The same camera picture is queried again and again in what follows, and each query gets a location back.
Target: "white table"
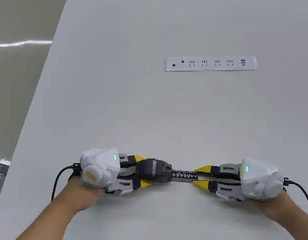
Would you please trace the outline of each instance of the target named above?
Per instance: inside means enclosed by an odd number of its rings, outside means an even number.
[[[255,55],[259,69],[164,71],[166,57],[205,55]],[[308,191],[308,1],[69,0],[1,193],[0,239],[49,203],[62,167],[110,146],[175,169],[268,160]],[[244,203],[171,182],[78,214],[65,239],[87,238],[289,236]]]

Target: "power strip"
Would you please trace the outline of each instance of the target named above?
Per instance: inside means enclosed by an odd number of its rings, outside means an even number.
[[[170,57],[166,59],[168,72],[185,71],[250,71],[257,69],[254,56],[207,56],[207,57]]]

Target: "hand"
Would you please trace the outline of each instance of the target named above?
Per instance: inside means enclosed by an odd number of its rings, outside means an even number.
[[[98,197],[105,193],[103,188],[87,188],[80,182],[80,178],[73,177],[53,202],[62,203],[73,213],[85,210],[96,203]]]
[[[289,195],[283,191],[278,197],[268,201],[253,201],[254,204],[271,220],[281,222],[286,213],[298,208]]]

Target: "gray floor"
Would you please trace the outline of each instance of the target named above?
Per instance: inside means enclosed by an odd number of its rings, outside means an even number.
[[[12,158],[65,2],[0,0],[0,159]]]

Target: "black cable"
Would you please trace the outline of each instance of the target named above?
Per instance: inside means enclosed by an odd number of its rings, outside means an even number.
[[[305,196],[308,200],[308,194],[306,193],[305,189],[299,183],[296,183],[294,181],[289,180],[288,178],[285,178],[284,185],[288,186],[289,184],[293,184],[293,185],[296,185],[297,187],[299,187],[301,189],[301,191],[303,191],[303,193],[305,194]]]
[[[57,186],[57,182],[58,182],[58,179],[60,177],[60,175],[67,169],[73,169],[74,166],[67,166],[67,167],[64,167],[57,175],[56,179],[55,179],[55,183],[54,183],[54,187],[53,187],[53,192],[52,192],[52,198],[51,198],[51,201],[54,200],[54,196],[55,196],[55,191],[56,191],[56,186]]]

